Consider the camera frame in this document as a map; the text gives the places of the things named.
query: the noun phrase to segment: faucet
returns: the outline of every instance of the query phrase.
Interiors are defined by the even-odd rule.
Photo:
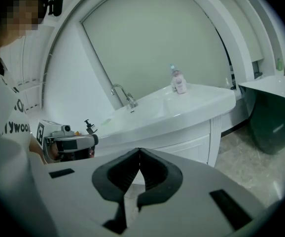
[[[124,95],[125,95],[125,97],[126,97],[126,100],[127,100],[127,102],[128,102],[128,104],[129,104],[129,106],[130,106],[131,109],[134,108],[134,107],[136,107],[136,106],[138,106],[138,103],[137,103],[136,100],[133,98],[132,94],[131,94],[131,93],[127,93],[127,92],[124,90],[124,88],[123,88],[121,85],[119,85],[119,84],[113,84],[113,85],[112,85],[112,89],[111,89],[112,95],[115,95],[115,88],[116,88],[116,87],[120,87],[120,88],[121,88],[121,90],[123,91],[123,93],[124,93]]]

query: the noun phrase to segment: bathroom vanity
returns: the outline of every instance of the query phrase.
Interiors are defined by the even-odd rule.
[[[143,147],[214,166],[221,115],[235,107],[235,94],[189,83],[187,89],[179,95],[168,86],[141,98],[132,109],[115,111],[98,128],[96,157]]]

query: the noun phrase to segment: pink bottle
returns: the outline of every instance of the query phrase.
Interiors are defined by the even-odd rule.
[[[187,91],[186,89],[186,81],[184,76],[180,70],[177,70],[173,64],[170,64],[170,68],[172,71],[172,83],[174,87],[177,89],[178,94],[183,94]]]

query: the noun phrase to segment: tile floor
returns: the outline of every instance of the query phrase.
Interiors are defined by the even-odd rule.
[[[242,127],[222,137],[215,168],[250,191],[265,207],[284,197],[285,149],[275,155],[261,152]],[[137,196],[144,185],[131,185],[124,196],[127,226],[138,215]]]

